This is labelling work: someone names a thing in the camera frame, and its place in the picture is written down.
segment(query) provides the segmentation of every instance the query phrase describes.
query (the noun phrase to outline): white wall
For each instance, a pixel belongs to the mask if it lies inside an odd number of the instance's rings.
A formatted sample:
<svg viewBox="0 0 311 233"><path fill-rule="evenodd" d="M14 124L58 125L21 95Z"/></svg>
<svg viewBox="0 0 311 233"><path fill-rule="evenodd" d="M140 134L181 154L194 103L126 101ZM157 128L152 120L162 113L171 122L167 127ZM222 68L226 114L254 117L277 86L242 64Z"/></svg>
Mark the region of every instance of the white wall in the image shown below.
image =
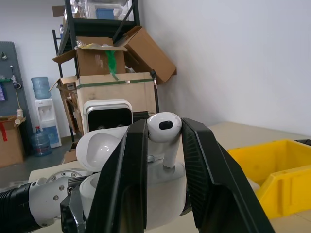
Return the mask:
<svg viewBox="0 0 311 233"><path fill-rule="evenodd" d="M142 0L143 25L177 66L162 107L311 135L310 0Z"/></svg>
<svg viewBox="0 0 311 233"><path fill-rule="evenodd" d="M0 3L0 41L13 41L17 50L26 99L33 128L38 125L32 77L49 77L50 86L59 78L52 29L59 36L61 17L53 17L52 6L63 0L2 0ZM74 63L63 65L64 76L75 75ZM59 90L52 91L61 137L70 135Z"/></svg>

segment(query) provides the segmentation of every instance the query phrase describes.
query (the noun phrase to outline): yellow plastic bin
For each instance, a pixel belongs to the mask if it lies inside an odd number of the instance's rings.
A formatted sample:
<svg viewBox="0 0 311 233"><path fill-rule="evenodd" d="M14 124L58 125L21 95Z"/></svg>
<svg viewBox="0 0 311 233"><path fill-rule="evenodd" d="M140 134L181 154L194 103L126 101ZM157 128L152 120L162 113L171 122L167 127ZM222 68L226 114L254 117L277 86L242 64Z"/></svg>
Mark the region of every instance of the yellow plastic bin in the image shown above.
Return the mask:
<svg viewBox="0 0 311 233"><path fill-rule="evenodd" d="M311 146L279 140L228 152L260 185L256 196L269 219L311 209Z"/></svg>

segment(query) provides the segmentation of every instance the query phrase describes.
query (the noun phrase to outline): blue water jug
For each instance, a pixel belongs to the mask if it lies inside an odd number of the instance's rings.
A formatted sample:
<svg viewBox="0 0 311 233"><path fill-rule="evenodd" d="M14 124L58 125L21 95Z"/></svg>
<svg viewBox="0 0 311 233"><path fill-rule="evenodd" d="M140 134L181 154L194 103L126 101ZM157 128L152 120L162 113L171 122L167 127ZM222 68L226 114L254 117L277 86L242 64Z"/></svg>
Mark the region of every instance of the blue water jug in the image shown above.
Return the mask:
<svg viewBox="0 0 311 233"><path fill-rule="evenodd" d="M37 132L31 137L31 144L35 150L35 156L45 156L52 153L49 136L36 127Z"/></svg>
<svg viewBox="0 0 311 233"><path fill-rule="evenodd" d="M51 97L51 93L49 92L50 85L48 77L35 77L31 78L31 81L33 82L36 99L41 100Z"/></svg>

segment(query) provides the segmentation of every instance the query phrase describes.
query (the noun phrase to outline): water dispenser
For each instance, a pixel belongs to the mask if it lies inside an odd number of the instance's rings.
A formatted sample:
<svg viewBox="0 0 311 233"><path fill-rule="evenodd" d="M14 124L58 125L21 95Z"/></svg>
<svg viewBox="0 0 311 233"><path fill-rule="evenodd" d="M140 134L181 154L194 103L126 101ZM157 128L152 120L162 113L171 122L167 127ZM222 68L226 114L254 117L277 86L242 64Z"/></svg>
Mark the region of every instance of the water dispenser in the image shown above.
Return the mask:
<svg viewBox="0 0 311 233"><path fill-rule="evenodd" d="M51 148L60 147L62 142L60 140L53 100L36 100L35 108L37 111L40 128L42 131L48 134Z"/></svg>

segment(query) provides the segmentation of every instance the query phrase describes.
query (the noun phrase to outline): table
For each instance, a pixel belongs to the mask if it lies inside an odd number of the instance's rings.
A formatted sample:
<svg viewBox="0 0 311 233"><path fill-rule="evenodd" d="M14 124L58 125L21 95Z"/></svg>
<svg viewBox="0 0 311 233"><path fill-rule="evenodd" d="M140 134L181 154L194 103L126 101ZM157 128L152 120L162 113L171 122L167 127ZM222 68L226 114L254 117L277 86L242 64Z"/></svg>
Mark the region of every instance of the table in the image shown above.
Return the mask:
<svg viewBox="0 0 311 233"><path fill-rule="evenodd" d="M217 141L226 149L244 147L252 144L258 144L279 139L306 139L308 136L294 133L286 133L276 130L264 129L254 126L224 122L209 127ZM182 143L179 145L177 160L184 161ZM48 177L51 174L66 168L81 168L80 164L75 161L60 166L32 171L29 181L35 181L40 177ZM277 233L309 233L311 232L311 210L297 213L288 217L271 220L271 224ZM40 229L36 233L61 233L60 221L51 226ZM192 212L179 217L175 221L152 229L147 233L198 233L195 227Z"/></svg>

